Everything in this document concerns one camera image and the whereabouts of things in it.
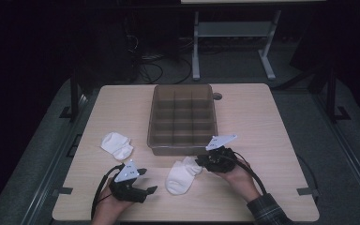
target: floor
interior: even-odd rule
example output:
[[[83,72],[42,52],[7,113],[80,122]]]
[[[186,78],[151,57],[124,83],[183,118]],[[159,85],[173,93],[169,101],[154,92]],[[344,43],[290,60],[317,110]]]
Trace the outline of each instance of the floor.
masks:
[[[267,83],[274,87],[301,73],[289,65],[297,44],[278,41],[269,53],[277,78],[268,81],[257,54],[262,41],[245,40],[241,46],[230,41],[226,48],[202,53],[198,83]],[[182,83],[195,83],[189,76],[190,59],[190,52],[185,51],[179,61],[163,58],[154,65],[145,64],[141,66],[144,75],[130,85],[150,83],[159,77],[161,69],[163,74],[155,83],[184,79]],[[337,81],[336,105],[344,107],[351,120],[331,123],[324,112],[326,91],[310,94],[310,81],[304,79],[272,94],[307,182],[320,193],[320,218],[312,224],[360,224],[360,109],[350,90]],[[0,224],[89,224],[56,221],[52,210],[98,90],[81,98],[80,114],[70,122],[60,118],[70,105],[69,81],[63,83],[0,197]]]

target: person's left hand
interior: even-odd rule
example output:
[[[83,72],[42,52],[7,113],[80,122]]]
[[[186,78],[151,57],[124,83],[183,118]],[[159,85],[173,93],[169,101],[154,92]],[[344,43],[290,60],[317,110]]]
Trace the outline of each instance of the person's left hand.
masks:
[[[101,191],[99,195],[98,199],[100,200],[100,202],[96,206],[96,212],[93,217],[92,224],[113,225],[114,222],[119,218],[119,216],[127,208],[134,204],[134,202],[119,201],[113,195],[111,195],[109,184],[112,180],[112,178],[108,179],[106,187]]]

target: hand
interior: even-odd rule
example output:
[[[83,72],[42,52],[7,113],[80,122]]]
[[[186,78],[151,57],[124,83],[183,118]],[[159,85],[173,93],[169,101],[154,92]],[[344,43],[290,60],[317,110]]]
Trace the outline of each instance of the hand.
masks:
[[[112,178],[108,179],[106,187],[100,193],[99,199],[101,201],[96,206],[92,224],[113,225],[122,212],[134,204],[134,202],[119,201],[111,195],[109,184],[112,180]]]
[[[241,159],[238,159],[238,161],[250,168],[249,163]],[[252,176],[238,165],[235,165],[235,168],[230,172],[214,172],[214,174],[226,180],[235,193],[241,195],[247,203],[261,196],[254,185]]]

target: gray carpet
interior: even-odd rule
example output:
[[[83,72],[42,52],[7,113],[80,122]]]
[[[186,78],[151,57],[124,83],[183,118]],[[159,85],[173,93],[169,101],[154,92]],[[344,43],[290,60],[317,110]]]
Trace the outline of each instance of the gray carpet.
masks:
[[[300,73],[289,66],[295,46],[282,43],[273,45],[269,59],[277,79],[272,82],[267,81],[258,54],[254,51],[259,44],[246,46],[245,49],[229,48],[217,54],[202,54],[202,78],[199,83],[267,83],[270,86],[284,83]],[[182,58],[190,62],[191,55],[185,53]],[[157,83],[175,83],[189,72],[189,64],[183,60],[174,62],[163,59],[155,63],[164,71]],[[146,66],[146,69],[152,80],[159,74],[156,67]],[[141,76],[134,84],[140,83],[145,83]],[[188,77],[184,83],[195,82]],[[360,161],[360,109],[348,88],[341,82],[337,83],[337,105],[345,107],[352,120],[339,121],[336,127],[344,134]],[[333,125],[317,103],[324,100],[324,92],[312,96],[306,90],[308,84],[309,79],[305,79],[289,90],[274,91],[273,96],[294,151],[307,163],[305,165],[300,161],[307,182],[314,188],[315,177],[321,194],[317,204],[321,216],[312,224],[360,224],[360,184],[333,132]],[[63,108],[70,104],[69,93],[69,82],[66,82],[7,182],[0,197],[0,224],[89,224],[89,221],[63,222],[52,219],[57,199],[55,191],[62,186],[72,160],[66,155],[73,140],[83,133],[98,89],[83,101],[81,114],[73,123],[69,123],[69,119],[59,118]],[[43,178],[48,178],[49,182],[41,185],[46,180]],[[39,207],[29,211],[35,196],[36,200],[40,200],[40,204],[37,204]]]

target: plaid sleeve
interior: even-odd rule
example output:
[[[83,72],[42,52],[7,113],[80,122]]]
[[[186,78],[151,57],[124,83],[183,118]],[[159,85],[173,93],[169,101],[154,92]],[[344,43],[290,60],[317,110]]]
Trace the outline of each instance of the plaid sleeve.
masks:
[[[247,204],[259,225],[293,224],[271,194],[266,194]]]

